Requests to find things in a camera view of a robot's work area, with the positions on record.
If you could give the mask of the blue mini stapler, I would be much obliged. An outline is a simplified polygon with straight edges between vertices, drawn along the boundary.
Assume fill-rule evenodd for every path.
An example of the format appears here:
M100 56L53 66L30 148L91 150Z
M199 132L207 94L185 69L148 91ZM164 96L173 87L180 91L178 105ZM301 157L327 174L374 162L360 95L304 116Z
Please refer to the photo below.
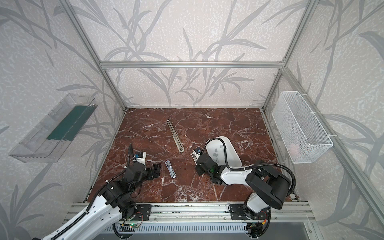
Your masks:
M175 173L175 171L174 171L174 169L172 167L171 162L170 161L165 161L165 165L166 165L166 167L167 167L167 169L168 169L168 171L170 173L171 178L172 179L176 178L177 175L176 175L176 173Z

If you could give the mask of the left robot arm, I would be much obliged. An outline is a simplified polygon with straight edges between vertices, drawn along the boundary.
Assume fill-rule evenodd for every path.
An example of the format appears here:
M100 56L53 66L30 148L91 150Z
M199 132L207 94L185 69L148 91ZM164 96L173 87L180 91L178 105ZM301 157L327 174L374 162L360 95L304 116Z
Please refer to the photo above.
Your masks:
M132 193L145 181L158 178L161 164L147 168L134 162L99 188L86 208L44 240L91 240L106 227L122 219L124 213L135 214Z

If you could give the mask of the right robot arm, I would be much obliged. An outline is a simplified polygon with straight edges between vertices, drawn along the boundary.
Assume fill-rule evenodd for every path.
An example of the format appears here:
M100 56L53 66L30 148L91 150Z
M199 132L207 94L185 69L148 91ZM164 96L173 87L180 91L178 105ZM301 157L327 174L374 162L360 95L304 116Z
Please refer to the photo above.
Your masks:
M207 153L192 153L199 176L206 174L217 185L243 185L254 192L245 201L253 213L271 207L280 210L296 187L296 176L286 166L259 161L254 165L228 168L216 163Z

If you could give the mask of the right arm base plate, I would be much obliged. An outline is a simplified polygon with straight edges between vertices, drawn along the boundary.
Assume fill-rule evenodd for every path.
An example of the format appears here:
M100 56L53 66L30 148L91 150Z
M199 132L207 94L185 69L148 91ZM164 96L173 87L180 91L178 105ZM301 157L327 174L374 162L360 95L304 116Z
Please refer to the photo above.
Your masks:
M244 204L230 204L229 212L231 214L231 220L256 220L264 221L268 219L268 213L271 210L270 207L262 209L260 212L253 212L250 208Z

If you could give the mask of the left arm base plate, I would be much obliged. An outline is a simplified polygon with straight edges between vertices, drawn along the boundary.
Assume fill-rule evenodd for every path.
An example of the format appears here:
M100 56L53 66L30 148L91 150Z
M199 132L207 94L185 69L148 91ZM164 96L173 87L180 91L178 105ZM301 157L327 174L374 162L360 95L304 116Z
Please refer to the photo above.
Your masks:
M138 204L125 213L125 219L129 221L148 221L151 215L152 205Z

